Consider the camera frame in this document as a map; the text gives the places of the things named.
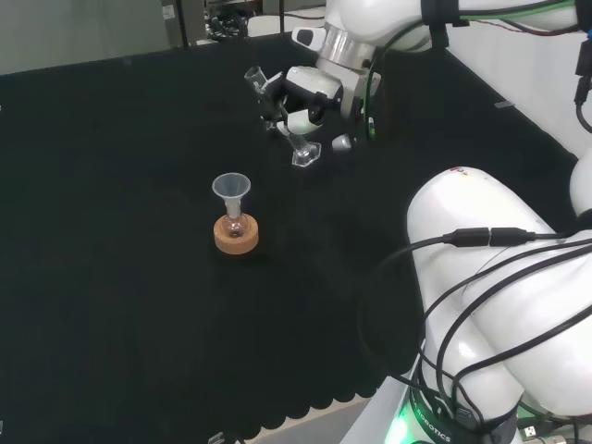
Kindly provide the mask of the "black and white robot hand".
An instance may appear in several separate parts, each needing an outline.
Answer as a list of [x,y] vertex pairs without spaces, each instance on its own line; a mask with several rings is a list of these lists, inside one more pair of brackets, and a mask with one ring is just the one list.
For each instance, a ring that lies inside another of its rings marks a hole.
[[355,125],[362,121],[366,76],[346,68],[296,66],[266,80],[259,90],[262,118],[292,148],[292,164],[307,167],[320,157],[322,145],[307,137],[336,114]]

